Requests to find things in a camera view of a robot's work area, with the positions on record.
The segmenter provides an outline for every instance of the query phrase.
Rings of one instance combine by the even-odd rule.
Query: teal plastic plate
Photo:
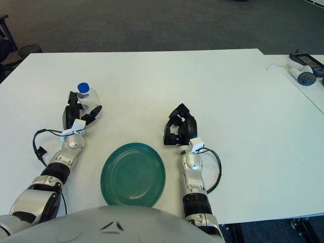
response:
[[[143,143],[129,143],[107,159],[100,178],[108,205],[152,207],[160,198],[166,171],[159,154]]]

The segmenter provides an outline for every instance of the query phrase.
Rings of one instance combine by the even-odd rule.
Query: black chair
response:
[[[1,64],[5,61],[8,55],[12,52],[16,52],[18,47],[5,23],[5,19],[8,15],[0,16],[0,83],[6,78],[6,72],[12,72],[19,63],[21,63],[30,53],[41,53],[42,50],[38,45],[28,45],[22,47],[18,51],[18,55],[21,59],[7,63]]]

